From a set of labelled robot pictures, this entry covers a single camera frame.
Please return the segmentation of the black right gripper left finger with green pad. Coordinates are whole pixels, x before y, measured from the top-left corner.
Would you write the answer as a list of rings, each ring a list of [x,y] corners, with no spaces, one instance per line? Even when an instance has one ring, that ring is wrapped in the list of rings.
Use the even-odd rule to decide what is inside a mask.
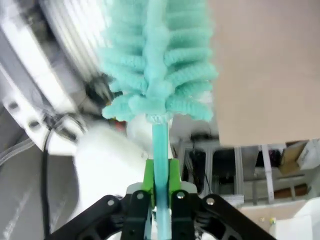
[[[145,164],[143,182],[130,185],[119,199],[105,195],[51,234],[52,240],[147,240],[154,206],[154,161]]]

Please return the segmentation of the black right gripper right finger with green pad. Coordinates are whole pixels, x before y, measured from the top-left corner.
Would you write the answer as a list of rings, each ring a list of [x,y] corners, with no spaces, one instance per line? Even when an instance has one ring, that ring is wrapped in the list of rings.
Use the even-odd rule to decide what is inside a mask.
[[[168,187],[173,240],[194,240],[196,230],[216,240],[274,239],[221,196],[199,197],[195,185],[181,181],[178,159],[169,160]]]

